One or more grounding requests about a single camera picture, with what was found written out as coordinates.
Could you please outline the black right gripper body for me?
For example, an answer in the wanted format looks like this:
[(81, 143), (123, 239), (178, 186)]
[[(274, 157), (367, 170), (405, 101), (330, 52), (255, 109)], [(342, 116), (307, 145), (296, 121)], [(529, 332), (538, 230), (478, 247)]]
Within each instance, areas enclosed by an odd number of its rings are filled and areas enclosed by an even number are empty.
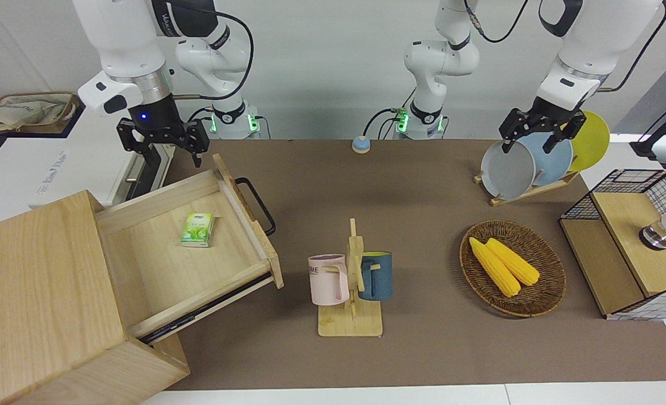
[(152, 144), (170, 144), (184, 148), (184, 122), (178, 112), (174, 95), (169, 94), (153, 103), (128, 108), (130, 119), (136, 126), (133, 136), (138, 141)]

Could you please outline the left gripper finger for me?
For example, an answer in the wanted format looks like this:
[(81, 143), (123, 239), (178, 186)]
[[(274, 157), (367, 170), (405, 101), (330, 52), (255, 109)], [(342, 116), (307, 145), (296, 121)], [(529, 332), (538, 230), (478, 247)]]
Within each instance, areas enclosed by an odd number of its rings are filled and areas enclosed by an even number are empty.
[(575, 139), (575, 136), (577, 136), (586, 120), (585, 114), (575, 114), (565, 123), (552, 122), (551, 135), (549, 135), (542, 146), (544, 153), (551, 153), (556, 145), (564, 140)]
[(503, 153), (508, 154), (518, 139), (533, 133), (537, 126), (538, 117), (536, 115), (523, 112), (518, 108), (511, 109), (498, 127), (498, 132), (503, 140)]

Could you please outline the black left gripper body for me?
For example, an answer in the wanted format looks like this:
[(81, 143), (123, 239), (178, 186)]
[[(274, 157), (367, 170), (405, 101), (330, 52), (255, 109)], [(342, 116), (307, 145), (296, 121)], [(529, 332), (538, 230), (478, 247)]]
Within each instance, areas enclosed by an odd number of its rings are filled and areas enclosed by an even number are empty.
[(561, 129), (564, 126), (577, 125), (580, 127), (586, 120), (587, 117), (582, 110), (569, 111), (538, 96), (534, 98), (533, 105), (528, 111), (528, 128), (539, 127), (542, 123), (550, 125), (556, 123), (560, 125)]

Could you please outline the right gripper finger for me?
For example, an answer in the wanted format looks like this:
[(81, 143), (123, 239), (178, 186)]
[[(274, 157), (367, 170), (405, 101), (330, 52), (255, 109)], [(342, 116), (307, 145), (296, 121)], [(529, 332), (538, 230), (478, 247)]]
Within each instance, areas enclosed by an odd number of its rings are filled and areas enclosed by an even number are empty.
[(143, 156), (146, 166), (158, 168), (161, 163), (160, 154), (156, 151), (155, 146), (153, 146), (148, 140), (143, 139), (143, 141), (138, 141), (135, 136), (133, 136), (133, 131), (136, 129), (133, 120), (121, 118), (116, 126), (120, 143), (126, 151), (135, 152)]
[(209, 136), (202, 121), (184, 123), (184, 149), (191, 154), (196, 168), (200, 168), (203, 154), (209, 151), (209, 143)]

